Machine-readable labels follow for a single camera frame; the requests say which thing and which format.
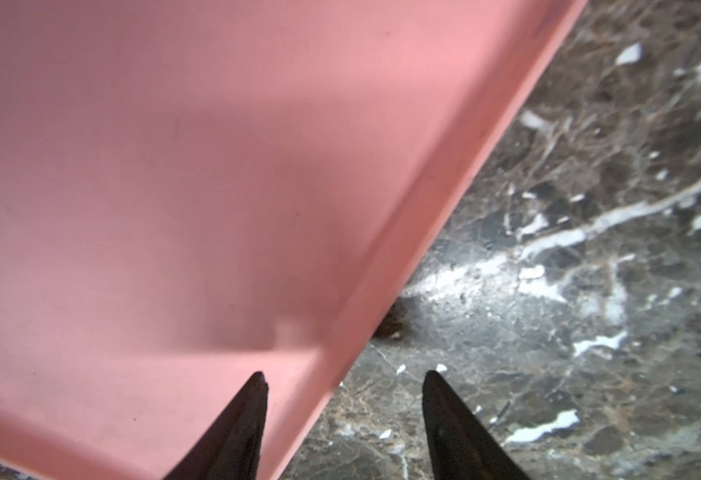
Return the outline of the pink square tray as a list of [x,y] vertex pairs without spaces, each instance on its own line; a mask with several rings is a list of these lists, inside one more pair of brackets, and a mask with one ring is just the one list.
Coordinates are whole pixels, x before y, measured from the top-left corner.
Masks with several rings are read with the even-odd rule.
[[0,462],[276,479],[580,1],[0,1]]

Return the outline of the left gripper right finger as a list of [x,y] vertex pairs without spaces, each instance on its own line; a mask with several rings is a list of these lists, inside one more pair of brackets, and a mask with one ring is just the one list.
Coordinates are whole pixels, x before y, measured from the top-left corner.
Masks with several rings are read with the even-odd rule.
[[528,480],[435,370],[422,384],[422,413],[435,480]]

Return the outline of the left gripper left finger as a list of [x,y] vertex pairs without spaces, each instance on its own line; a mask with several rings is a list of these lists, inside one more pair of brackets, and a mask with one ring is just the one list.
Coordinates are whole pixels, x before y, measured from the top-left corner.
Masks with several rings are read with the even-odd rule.
[[268,412],[268,384],[260,371],[244,383],[166,480],[254,480]]

